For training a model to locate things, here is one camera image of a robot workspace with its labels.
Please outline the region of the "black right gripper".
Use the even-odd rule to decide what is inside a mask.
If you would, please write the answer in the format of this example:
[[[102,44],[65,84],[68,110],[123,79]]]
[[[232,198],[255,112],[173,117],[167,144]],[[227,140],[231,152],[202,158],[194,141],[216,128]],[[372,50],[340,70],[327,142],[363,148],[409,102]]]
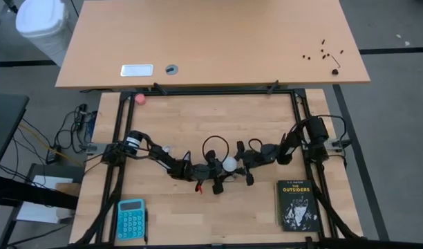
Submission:
[[[242,160],[243,167],[236,169],[236,173],[246,177],[247,186],[254,184],[254,177],[250,172],[251,168],[255,168],[261,165],[263,161],[263,155],[260,152],[254,150],[246,150],[245,145],[242,141],[236,142],[237,153],[234,156],[235,160]]]

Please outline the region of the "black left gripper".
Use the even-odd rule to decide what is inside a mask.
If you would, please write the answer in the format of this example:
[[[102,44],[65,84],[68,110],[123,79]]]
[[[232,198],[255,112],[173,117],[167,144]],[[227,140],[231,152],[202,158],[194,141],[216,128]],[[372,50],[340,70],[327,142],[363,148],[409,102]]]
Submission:
[[[214,181],[212,186],[213,193],[215,195],[221,194],[223,189],[223,181],[231,176],[229,172],[223,172],[223,163],[216,158],[216,152],[214,150],[209,150],[205,154],[205,160],[207,161],[207,166],[209,168],[209,178]]]

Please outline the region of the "white frosted lightbulb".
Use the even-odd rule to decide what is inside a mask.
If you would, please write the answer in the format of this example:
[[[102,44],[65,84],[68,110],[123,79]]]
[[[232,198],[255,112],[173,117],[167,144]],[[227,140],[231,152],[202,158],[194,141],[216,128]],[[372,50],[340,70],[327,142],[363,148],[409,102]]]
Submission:
[[[238,167],[238,162],[235,158],[228,156],[223,162],[222,167],[226,172],[234,172]]]

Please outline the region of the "black paperback book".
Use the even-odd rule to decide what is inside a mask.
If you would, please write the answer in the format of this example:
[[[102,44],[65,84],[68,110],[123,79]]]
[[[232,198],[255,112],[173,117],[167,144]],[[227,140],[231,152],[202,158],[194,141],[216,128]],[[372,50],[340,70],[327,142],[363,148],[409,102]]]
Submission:
[[[309,180],[278,181],[278,220],[285,232],[319,232],[320,221]]]

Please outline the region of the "teal desk calculator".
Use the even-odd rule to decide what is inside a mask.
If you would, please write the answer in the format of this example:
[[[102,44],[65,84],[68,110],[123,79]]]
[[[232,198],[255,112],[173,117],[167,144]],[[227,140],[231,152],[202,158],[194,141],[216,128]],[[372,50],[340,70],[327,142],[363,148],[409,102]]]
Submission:
[[[143,239],[145,200],[124,200],[117,207],[117,238],[121,241]]]

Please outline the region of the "white rectangular desk plate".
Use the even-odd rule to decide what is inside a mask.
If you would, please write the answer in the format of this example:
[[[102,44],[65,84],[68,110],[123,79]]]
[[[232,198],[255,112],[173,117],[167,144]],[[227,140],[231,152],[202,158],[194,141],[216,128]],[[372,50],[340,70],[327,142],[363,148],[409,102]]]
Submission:
[[[121,77],[150,77],[153,75],[153,64],[125,64],[122,65]]]

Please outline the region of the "light wooden desk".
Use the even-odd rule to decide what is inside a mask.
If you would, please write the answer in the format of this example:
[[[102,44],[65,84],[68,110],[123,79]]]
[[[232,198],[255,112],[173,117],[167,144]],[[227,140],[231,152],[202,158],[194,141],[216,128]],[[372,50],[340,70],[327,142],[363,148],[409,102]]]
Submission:
[[[125,64],[153,64],[153,75],[121,77]],[[170,64],[178,66],[175,75],[165,72]],[[276,80],[369,82],[339,0],[86,1],[56,85],[94,89]]]

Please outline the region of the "black power brick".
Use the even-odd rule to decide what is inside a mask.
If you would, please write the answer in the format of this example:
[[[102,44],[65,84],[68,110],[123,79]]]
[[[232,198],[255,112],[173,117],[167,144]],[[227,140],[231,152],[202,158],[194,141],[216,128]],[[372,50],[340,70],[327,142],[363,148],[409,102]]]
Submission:
[[[59,155],[56,153],[56,151],[60,152],[61,151],[61,146],[60,145],[53,145],[52,149],[53,150],[48,150],[47,154],[46,154],[46,160],[45,163],[47,165],[56,163],[59,160]]]

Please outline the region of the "white box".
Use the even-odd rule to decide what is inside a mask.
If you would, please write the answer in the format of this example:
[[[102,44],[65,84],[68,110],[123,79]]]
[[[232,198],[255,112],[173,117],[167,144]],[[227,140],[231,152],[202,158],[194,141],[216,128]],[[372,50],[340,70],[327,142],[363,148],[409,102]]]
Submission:
[[[58,183],[72,183],[71,178],[62,178],[56,176],[36,175],[33,182],[40,187],[55,189]],[[60,223],[65,219],[73,218],[75,211],[62,207],[47,207],[35,203],[23,203],[18,215],[18,221],[34,221],[43,223]]]

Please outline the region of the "black side desk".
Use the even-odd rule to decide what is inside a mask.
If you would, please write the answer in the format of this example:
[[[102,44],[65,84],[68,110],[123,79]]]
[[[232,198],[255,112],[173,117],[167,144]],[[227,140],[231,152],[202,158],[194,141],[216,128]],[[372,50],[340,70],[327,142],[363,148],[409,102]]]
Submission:
[[[0,161],[21,122],[29,97],[0,94]]]

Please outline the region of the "white trash bin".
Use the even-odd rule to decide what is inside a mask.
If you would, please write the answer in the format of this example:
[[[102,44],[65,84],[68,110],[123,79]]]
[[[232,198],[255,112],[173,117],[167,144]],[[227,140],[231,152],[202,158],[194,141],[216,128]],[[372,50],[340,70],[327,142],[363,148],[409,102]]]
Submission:
[[[22,37],[62,67],[73,34],[68,17],[63,0],[25,0],[15,26]]]

